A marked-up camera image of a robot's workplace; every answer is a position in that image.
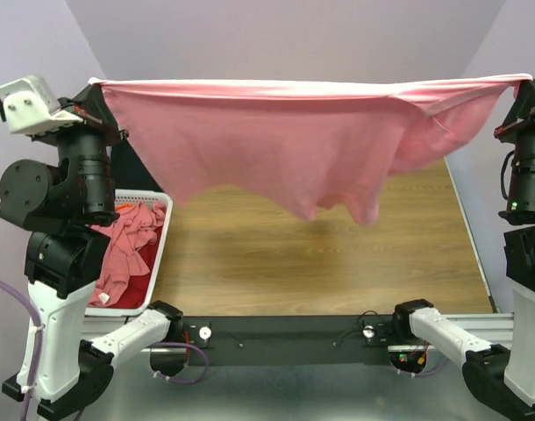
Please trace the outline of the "pink t shirt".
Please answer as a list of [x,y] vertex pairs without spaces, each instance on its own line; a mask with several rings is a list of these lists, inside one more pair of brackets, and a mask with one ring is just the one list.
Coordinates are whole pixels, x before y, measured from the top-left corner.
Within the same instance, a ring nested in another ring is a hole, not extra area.
[[399,83],[92,78],[176,203],[233,185],[312,220],[379,214],[386,179],[467,145],[528,74]]

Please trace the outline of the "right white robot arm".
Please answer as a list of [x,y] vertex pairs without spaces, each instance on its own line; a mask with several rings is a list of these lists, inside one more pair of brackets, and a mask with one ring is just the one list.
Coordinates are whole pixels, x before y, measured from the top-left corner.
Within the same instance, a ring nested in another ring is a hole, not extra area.
[[500,217],[506,275],[514,313],[511,347],[479,339],[446,319],[431,303],[414,300],[395,307],[392,337],[403,344],[422,339],[456,364],[473,397],[509,420],[535,420],[535,80],[522,82],[517,98],[494,136],[514,149]]

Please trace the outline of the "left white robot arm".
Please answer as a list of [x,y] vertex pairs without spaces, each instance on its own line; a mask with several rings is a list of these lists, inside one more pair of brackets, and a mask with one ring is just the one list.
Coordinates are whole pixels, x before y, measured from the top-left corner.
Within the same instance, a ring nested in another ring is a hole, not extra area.
[[44,79],[23,77],[0,86],[0,122],[54,146],[59,158],[56,166],[16,161],[0,179],[0,218],[30,233],[30,328],[22,367],[3,391],[21,403],[35,401],[43,420],[62,420],[94,403],[119,365],[147,347],[174,345],[182,313],[159,301],[107,335],[82,338],[110,243],[103,228],[118,219],[107,149],[127,136],[102,91],[90,85],[59,98]]

